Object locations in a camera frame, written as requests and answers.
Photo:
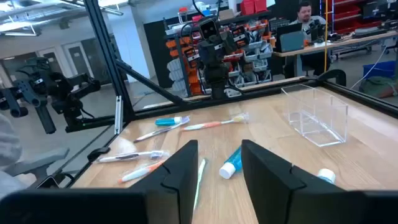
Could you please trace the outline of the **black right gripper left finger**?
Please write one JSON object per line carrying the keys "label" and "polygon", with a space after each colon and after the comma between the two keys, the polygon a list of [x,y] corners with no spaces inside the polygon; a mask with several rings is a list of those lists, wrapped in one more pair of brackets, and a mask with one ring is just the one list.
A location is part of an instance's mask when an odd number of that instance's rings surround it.
{"label": "black right gripper left finger", "polygon": [[191,224],[198,142],[129,188],[29,189],[0,201],[0,224]]}

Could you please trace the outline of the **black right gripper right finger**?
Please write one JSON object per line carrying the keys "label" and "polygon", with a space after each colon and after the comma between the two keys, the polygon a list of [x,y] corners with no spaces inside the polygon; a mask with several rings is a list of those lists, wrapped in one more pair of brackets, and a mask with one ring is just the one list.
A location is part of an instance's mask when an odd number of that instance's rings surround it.
{"label": "black right gripper right finger", "polygon": [[262,146],[241,143],[259,224],[398,224],[398,191],[344,190]]}

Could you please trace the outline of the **green toothbrush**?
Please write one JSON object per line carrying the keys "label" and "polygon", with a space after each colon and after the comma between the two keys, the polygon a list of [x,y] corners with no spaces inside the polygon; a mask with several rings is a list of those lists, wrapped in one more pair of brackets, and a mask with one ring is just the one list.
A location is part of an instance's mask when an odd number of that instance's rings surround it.
{"label": "green toothbrush", "polygon": [[200,165],[198,166],[197,189],[196,189],[196,192],[195,192],[195,201],[194,201],[193,210],[196,210],[196,207],[197,207],[201,181],[202,181],[202,178],[203,178],[203,173],[204,173],[206,164],[207,164],[207,159],[204,158],[204,159],[201,160]]}

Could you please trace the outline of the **orange toothbrush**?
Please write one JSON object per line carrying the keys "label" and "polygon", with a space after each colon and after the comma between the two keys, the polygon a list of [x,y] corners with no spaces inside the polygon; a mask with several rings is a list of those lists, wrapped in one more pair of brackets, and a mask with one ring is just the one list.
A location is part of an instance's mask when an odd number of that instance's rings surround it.
{"label": "orange toothbrush", "polygon": [[156,170],[159,166],[161,166],[163,163],[165,162],[164,160],[161,160],[159,162],[156,162],[155,164],[140,168],[138,170],[135,170],[133,172],[131,172],[130,174],[127,174],[125,176],[123,176],[122,178],[120,178],[118,180],[118,183],[124,183],[124,182],[128,182],[130,180],[134,180],[140,177],[143,177],[147,174],[150,174],[151,172],[153,172],[154,170]]}
{"label": "orange toothbrush", "polygon": [[216,126],[221,126],[230,123],[247,123],[248,121],[249,121],[249,115],[247,113],[242,113],[226,121],[212,121],[212,122],[187,126],[183,128],[183,131],[195,131],[199,129],[213,128]]}

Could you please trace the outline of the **purple toothbrush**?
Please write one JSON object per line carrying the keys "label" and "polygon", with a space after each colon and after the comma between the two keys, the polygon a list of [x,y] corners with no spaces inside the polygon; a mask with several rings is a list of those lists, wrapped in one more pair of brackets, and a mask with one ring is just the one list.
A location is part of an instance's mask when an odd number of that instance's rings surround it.
{"label": "purple toothbrush", "polygon": [[170,153],[167,151],[132,152],[127,154],[119,154],[117,156],[98,158],[96,162],[107,163],[107,162],[131,161],[136,159],[159,159],[163,157],[168,157],[169,155]]}
{"label": "purple toothbrush", "polygon": [[170,130],[173,130],[173,129],[179,127],[179,126],[187,124],[190,121],[190,117],[189,116],[181,116],[181,117],[182,117],[182,122],[181,123],[173,125],[173,126],[158,126],[158,127],[160,127],[160,129],[158,129],[156,131],[153,131],[151,133],[145,134],[145,135],[143,135],[141,137],[138,137],[137,139],[134,140],[134,143],[143,141],[145,139],[151,138],[153,136],[156,136],[156,135],[159,135],[159,134],[162,134],[162,133],[166,133],[166,132],[168,132]]}

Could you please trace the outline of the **storage shelf with bins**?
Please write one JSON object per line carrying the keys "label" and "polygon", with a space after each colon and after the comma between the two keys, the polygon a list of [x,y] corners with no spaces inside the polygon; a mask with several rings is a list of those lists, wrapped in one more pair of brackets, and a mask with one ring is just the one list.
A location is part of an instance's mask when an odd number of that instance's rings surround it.
{"label": "storage shelf with bins", "polygon": [[[269,43],[271,30],[266,19],[268,14],[260,12],[225,20],[219,20],[216,16],[206,17],[216,20],[220,32],[243,26],[249,35],[249,45],[224,57],[224,63],[229,67],[228,83],[237,88],[225,89],[227,96],[238,95],[238,88],[272,80],[267,61],[273,51]],[[173,87],[180,87],[193,96],[211,94],[211,87],[206,84],[203,76],[201,62],[196,60],[189,64],[184,54],[185,50],[203,40],[199,30],[199,22],[203,19],[168,29],[165,36],[165,45],[173,58],[167,65]]]}

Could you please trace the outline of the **red storage bins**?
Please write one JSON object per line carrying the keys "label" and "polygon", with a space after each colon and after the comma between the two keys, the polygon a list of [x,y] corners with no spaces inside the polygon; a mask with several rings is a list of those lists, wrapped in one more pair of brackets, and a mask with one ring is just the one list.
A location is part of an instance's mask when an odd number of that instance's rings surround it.
{"label": "red storage bins", "polygon": [[251,15],[267,11],[266,0],[242,0],[240,6],[242,15]]}

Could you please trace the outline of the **grey laptop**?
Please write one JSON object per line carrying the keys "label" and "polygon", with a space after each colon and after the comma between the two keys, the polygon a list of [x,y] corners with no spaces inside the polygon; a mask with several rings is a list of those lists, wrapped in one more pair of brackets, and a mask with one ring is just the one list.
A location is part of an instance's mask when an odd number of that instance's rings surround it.
{"label": "grey laptop", "polygon": [[304,31],[302,24],[292,24],[277,28],[276,52],[284,53],[304,48]]}

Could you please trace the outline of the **person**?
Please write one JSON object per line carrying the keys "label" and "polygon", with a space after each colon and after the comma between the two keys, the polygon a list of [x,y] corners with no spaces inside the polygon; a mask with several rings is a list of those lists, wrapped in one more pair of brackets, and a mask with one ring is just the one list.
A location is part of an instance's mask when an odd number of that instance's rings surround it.
{"label": "person", "polygon": [[0,200],[5,196],[26,189],[27,186],[18,178],[7,174],[4,170],[15,164],[22,155],[19,136],[11,122],[0,114]]}
{"label": "person", "polygon": [[313,42],[314,39],[312,39],[311,33],[307,34],[307,31],[310,28],[310,24],[314,24],[315,21],[318,21],[320,24],[325,25],[326,20],[321,16],[312,15],[312,5],[308,1],[302,1],[301,3],[299,3],[296,13],[297,18],[295,21],[291,22],[290,25],[301,24],[304,39],[309,42]]}

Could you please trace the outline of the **silver corner plate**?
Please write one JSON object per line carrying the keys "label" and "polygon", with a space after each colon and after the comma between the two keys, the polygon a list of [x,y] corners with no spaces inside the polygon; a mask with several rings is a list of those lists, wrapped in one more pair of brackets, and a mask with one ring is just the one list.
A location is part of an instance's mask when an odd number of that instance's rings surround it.
{"label": "silver corner plate", "polygon": [[116,107],[114,115],[114,133],[120,134],[123,126],[123,99],[122,96],[116,97]]}

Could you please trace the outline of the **long wooden desk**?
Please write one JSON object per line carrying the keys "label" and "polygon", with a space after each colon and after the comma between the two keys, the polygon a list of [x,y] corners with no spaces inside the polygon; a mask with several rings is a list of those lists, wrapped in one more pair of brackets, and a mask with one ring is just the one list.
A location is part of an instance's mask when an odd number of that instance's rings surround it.
{"label": "long wooden desk", "polygon": [[383,34],[373,35],[369,37],[363,37],[360,39],[346,39],[341,42],[333,42],[333,43],[322,43],[315,44],[314,46],[308,46],[304,49],[290,51],[290,52],[276,52],[274,51],[272,54],[278,57],[293,57],[294,58],[294,75],[296,77],[303,76],[302,74],[302,55],[314,54],[318,52],[325,51],[327,53],[331,53],[332,50],[337,48],[362,48],[371,44],[375,44],[376,42],[382,42],[385,39],[398,37],[398,31],[392,30]]}

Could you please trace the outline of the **grey office chair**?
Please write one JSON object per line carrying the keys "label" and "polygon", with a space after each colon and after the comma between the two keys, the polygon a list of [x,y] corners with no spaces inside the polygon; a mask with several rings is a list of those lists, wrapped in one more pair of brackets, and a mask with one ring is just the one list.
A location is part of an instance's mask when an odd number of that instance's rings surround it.
{"label": "grey office chair", "polygon": [[4,172],[15,177],[21,174],[33,174],[36,179],[45,178],[48,176],[47,168],[54,162],[62,160],[67,157],[70,149],[60,148],[40,154],[31,159],[19,161],[15,164],[9,165],[4,169]]}

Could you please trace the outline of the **red shelving unit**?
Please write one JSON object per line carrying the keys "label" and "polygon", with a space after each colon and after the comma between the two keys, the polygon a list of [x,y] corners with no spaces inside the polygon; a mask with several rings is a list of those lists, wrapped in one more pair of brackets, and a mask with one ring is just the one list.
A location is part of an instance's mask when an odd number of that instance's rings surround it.
{"label": "red shelving unit", "polygon": [[377,27],[381,20],[373,14],[377,0],[323,0],[324,16],[332,32],[345,34],[360,28]]}

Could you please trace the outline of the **blue plastic bin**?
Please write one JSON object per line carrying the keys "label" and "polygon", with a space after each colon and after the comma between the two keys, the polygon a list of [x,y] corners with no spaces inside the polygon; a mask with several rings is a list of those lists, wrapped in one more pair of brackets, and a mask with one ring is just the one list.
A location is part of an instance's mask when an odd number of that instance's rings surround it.
{"label": "blue plastic bin", "polygon": [[394,78],[395,76],[395,61],[379,62],[377,64],[363,65],[363,76],[370,77],[385,77]]}

